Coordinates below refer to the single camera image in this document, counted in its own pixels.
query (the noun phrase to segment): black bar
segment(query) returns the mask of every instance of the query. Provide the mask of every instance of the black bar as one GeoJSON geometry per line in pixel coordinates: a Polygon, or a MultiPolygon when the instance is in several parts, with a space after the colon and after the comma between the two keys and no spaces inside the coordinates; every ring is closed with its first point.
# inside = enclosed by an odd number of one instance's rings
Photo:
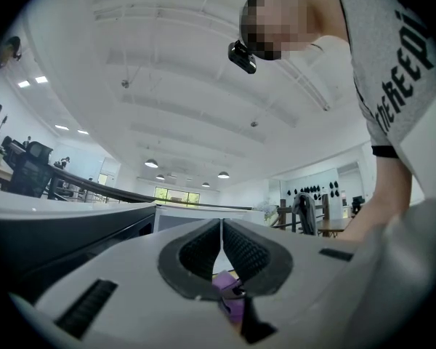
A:
{"type": "MultiPolygon", "coordinates": [[[[76,185],[80,188],[86,189],[96,194],[102,196],[107,196],[112,199],[119,201],[126,201],[128,203],[152,203],[154,201],[165,201],[168,203],[178,203],[177,201],[172,201],[168,199],[155,198],[153,196],[145,196],[130,191],[124,191],[115,188],[109,188],[108,186],[101,185],[98,182],[85,180],[84,178],[75,176],[74,174],[68,173],[63,169],[52,166],[54,170],[54,176],[50,183],[49,199],[54,198],[55,188],[57,179],[64,180],[72,185],[76,185]]],[[[201,203],[190,203],[190,202],[180,202],[181,204],[190,204],[193,206],[206,206],[211,208],[230,208],[230,209],[243,209],[246,211],[252,210],[250,206],[217,206],[215,204],[201,204],[201,203]]]]}

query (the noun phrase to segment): black vent slot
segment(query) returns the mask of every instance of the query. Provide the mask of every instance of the black vent slot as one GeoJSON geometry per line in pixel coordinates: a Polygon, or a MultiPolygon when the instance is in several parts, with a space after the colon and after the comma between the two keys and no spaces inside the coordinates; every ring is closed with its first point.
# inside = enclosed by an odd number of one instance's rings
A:
{"type": "Polygon", "coordinates": [[[56,324],[68,334],[80,339],[117,286],[118,284],[112,281],[99,279],[71,305],[56,324]]]}

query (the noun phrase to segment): black chair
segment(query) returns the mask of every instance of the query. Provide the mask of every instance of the black chair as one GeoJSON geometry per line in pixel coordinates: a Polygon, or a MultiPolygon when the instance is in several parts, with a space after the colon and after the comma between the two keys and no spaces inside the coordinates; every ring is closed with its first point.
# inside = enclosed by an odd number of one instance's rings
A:
{"type": "Polygon", "coordinates": [[[26,149],[26,153],[31,154],[34,158],[38,159],[43,164],[49,163],[49,157],[53,149],[49,148],[36,141],[31,142],[26,149]]]}
{"type": "Polygon", "coordinates": [[[51,152],[51,148],[41,143],[30,143],[28,150],[18,156],[7,191],[40,198],[53,175],[53,168],[48,164],[51,152]]]}
{"type": "Polygon", "coordinates": [[[354,196],[352,198],[352,214],[354,216],[362,209],[362,203],[365,203],[365,199],[362,196],[354,196]]]}
{"type": "Polygon", "coordinates": [[[10,136],[6,136],[3,141],[1,141],[1,146],[6,150],[9,148],[10,143],[12,143],[12,138],[10,136]]]}

